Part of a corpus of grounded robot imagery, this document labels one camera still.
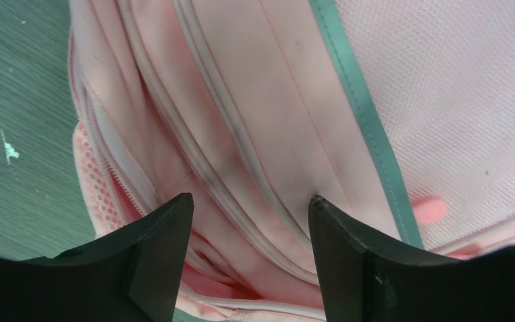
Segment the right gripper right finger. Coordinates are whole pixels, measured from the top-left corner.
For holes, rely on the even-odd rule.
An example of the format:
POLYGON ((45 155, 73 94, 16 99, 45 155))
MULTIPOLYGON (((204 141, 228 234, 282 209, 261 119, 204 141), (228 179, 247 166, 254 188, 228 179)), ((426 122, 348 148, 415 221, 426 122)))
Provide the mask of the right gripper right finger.
POLYGON ((327 321, 515 322, 515 246, 448 258, 398 241, 319 195, 308 223, 327 321))

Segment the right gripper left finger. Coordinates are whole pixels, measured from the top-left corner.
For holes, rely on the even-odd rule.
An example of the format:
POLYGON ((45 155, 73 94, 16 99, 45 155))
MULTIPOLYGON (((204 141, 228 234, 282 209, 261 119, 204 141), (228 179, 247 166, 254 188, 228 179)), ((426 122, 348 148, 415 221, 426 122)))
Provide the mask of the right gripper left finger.
POLYGON ((0 321, 171 321, 193 211, 181 193, 55 258, 0 258, 0 321))

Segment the pink student backpack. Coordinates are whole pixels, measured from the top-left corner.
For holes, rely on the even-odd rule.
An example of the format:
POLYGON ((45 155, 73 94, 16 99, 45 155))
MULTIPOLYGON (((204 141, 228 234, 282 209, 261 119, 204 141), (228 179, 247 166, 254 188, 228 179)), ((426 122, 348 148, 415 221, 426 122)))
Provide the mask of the pink student backpack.
POLYGON ((515 244, 515 1, 71 1, 97 237, 180 193, 176 306, 322 321, 307 209, 468 259, 515 244))

